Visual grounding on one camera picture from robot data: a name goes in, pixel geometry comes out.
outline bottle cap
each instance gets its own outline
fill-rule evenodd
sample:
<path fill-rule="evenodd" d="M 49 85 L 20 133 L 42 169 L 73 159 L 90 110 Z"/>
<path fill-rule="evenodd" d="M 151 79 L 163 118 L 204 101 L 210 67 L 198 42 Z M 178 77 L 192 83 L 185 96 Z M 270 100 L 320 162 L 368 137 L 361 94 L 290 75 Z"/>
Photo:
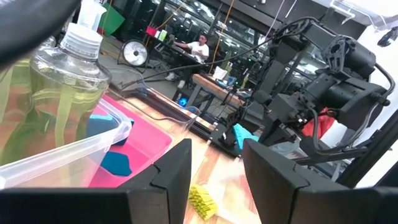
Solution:
<path fill-rule="evenodd" d="M 67 33 L 61 41 L 61 47 L 88 59 L 97 59 L 102 36 L 90 28 L 69 23 Z"/>

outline desk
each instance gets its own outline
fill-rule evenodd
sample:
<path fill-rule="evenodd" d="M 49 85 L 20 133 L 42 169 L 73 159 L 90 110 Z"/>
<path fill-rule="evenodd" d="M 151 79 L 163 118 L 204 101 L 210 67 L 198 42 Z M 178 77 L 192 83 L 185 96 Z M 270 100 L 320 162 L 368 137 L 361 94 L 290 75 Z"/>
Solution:
<path fill-rule="evenodd" d="M 167 102 L 176 108 L 178 105 L 172 103 L 165 96 L 161 95 L 159 92 L 153 90 L 153 93 L 157 94 L 159 98 L 165 99 Z M 145 109 L 146 113 L 155 115 L 160 114 L 160 112 L 151 108 L 143 101 L 138 99 L 127 99 L 131 103 L 134 103 L 140 109 Z M 135 107 L 131 106 L 125 101 L 120 101 L 125 107 L 129 108 L 133 112 L 140 114 L 141 112 Z M 198 122 L 203 124 L 209 129 L 214 129 L 212 124 L 198 118 Z M 180 133 L 176 133 L 174 130 L 173 122 L 171 121 L 160 121 L 156 122 L 158 128 L 163 129 L 171 136 L 179 138 Z M 192 180 L 191 184 L 206 184 L 210 191 L 221 195 L 222 206 L 229 212 L 235 215 L 236 218 L 244 220 L 250 224 L 261 223 L 257 215 L 256 208 L 252 199 L 244 193 L 243 189 L 238 187 L 238 184 L 233 181 L 223 181 L 222 178 L 225 177 L 226 173 L 230 171 L 230 165 L 234 162 L 232 158 L 226 156 L 219 150 L 212 146 L 209 146 L 205 140 L 199 138 L 193 133 L 188 133 L 186 138 L 192 139 Z M 207 222 L 204 222 L 194 211 L 193 207 L 188 203 L 185 212 L 185 224 L 202 224 L 202 223 L 229 223 L 220 217 L 212 217 Z"/>
<path fill-rule="evenodd" d="M 217 85 L 215 83 L 215 79 L 214 80 L 210 80 L 210 79 L 213 79 L 213 77 L 204 77 L 199 74 L 193 74 L 192 80 L 196 84 L 196 87 L 187 102 L 187 106 L 191 106 L 193 104 L 193 102 L 195 101 L 196 97 L 199 95 L 199 92 L 201 90 L 206 90 L 207 92 L 214 94 L 217 97 L 217 99 L 219 99 L 219 100 L 225 99 L 225 97 L 229 91 L 226 90 L 225 88 Z M 240 99 L 238 96 L 236 96 L 234 94 L 229 94 L 227 102 L 229 105 L 239 107 L 239 106 L 243 105 L 244 100 Z"/>

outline floor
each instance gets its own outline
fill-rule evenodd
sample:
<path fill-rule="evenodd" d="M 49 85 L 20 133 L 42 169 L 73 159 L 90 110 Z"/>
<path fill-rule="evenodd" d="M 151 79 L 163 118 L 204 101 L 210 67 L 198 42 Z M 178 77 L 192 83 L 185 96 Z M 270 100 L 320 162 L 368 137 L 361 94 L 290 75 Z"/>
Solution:
<path fill-rule="evenodd" d="M 99 62 L 105 66 L 112 74 L 112 80 L 115 84 L 129 83 L 131 81 L 136 81 L 140 78 L 145 78 L 160 72 L 161 70 L 153 70 L 151 68 L 144 69 L 138 68 L 143 73 L 141 74 L 135 68 L 129 67 L 127 65 L 118 65 L 117 58 L 119 54 L 119 49 L 122 47 L 122 43 L 116 40 L 114 37 L 105 37 L 101 46 L 102 54 L 99 56 Z M 149 80 L 163 80 L 167 74 L 161 74 L 157 77 L 150 78 Z M 173 98 L 175 91 L 177 90 L 178 82 L 161 81 L 161 82 L 146 82 L 146 85 L 159 91 L 161 94 L 168 98 Z M 133 85 L 126 90 L 134 89 L 139 87 L 139 85 Z M 229 113 L 234 112 L 234 108 L 227 106 L 221 106 L 220 100 L 213 100 L 208 112 L 216 117 L 226 117 Z"/>

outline man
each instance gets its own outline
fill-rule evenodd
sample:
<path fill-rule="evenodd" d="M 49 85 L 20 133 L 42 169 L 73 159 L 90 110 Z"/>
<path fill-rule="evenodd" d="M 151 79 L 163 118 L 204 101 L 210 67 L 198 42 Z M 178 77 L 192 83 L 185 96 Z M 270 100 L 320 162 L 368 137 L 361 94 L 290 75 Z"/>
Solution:
<path fill-rule="evenodd" d="M 199 41 L 197 42 L 192 42 L 189 44 L 174 42 L 174 45 L 181 47 L 182 49 L 191 50 L 191 54 L 194 55 L 200 63 L 203 63 L 209 57 L 209 46 L 207 46 L 206 43 L 207 37 L 205 35 L 201 35 L 199 36 Z M 170 72 L 166 77 L 166 80 L 172 81 L 174 78 L 174 72 Z M 185 80 L 183 79 L 180 81 L 177 88 L 183 88 L 184 85 Z"/>

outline pink tray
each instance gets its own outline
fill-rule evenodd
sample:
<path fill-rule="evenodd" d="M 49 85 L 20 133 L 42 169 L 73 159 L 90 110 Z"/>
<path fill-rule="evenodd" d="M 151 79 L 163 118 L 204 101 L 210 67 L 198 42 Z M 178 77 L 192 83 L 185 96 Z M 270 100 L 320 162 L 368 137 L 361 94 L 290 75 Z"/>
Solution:
<path fill-rule="evenodd" d="M 134 120 L 125 145 L 112 146 L 109 150 L 129 157 L 132 174 L 128 177 L 119 177 L 100 167 L 89 187 L 118 187 L 162 157 L 172 143 L 172 138 L 112 98 L 104 96 L 103 99 Z"/>

